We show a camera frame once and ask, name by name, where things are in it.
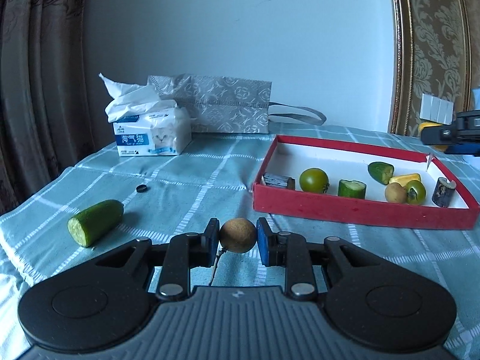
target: bag handle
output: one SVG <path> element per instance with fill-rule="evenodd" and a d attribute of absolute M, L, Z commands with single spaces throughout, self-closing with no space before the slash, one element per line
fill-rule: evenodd
<path fill-rule="evenodd" d="M 284 105 L 285 107 L 291 107 L 291 108 L 297 108 L 297 109 L 302 109 L 304 111 L 311 112 L 312 114 L 315 114 L 318 116 L 318 119 L 313 116 L 308 116 L 308 115 L 301 115 L 301 114 L 268 114 L 270 116 L 283 116 L 283 117 L 289 117 L 290 119 L 295 119 L 299 120 L 301 122 L 307 123 L 307 124 L 312 124 L 315 126 L 321 126 L 325 121 L 327 120 L 327 117 L 322 114 L 320 111 L 317 111 L 316 109 L 309 108 L 309 107 L 297 107 L 294 105 L 286 105 L 282 103 L 272 103 L 269 102 L 268 105 Z"/>

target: silver rivet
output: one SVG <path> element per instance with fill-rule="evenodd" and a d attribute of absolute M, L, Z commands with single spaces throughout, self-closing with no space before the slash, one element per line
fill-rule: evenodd
<path fill-rule="evenodd" d="M 315 287 L 310 283 L 296 283 L 292 285 L 292 292 L 296 296 L 309 295 L 315 291 Z"/>
<path fill-rule="evenodd" d="M 164 284 L 159 288 L 160 295 L 171 297 L 183 292 L 182 286 L 174 283 Z"/>

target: light blue wall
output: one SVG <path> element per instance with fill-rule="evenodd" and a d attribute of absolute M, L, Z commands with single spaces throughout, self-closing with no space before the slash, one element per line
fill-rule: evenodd
<path fill-rule="evenodd" d="M 99 72 L 129 83 L 184 72 L 270 80 L 275 102 L 387 130 L 392 0 L 86 0 L 84 45 L 100 144 L 112 133 Z"/>

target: twig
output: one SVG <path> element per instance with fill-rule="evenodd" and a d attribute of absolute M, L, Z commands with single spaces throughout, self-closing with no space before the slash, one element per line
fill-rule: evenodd
<path fill-rule="evenodd" d="M 213 270 L 212 270 L 212 277 L 210 278 L 210 282 L 208 283 L 208 286 L 211 286 L 213 283 L 213 279 L 215 277 L 215 272 L 217 271 L 217 265 L 218 265 L 218 260 L 227 251 L 224 247 L 218 252 L 217 256 L 215 257 L 215 262 L 213 263 Z"/>

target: white switch panel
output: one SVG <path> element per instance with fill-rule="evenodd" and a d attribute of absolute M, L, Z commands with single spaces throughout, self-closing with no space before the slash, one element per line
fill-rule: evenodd
<path fill-rule="evenodd" d="M 420 119 L 442 124 L 452 123 L 453 103 L 431 94 L 423 93 L 421 97 Z"/>

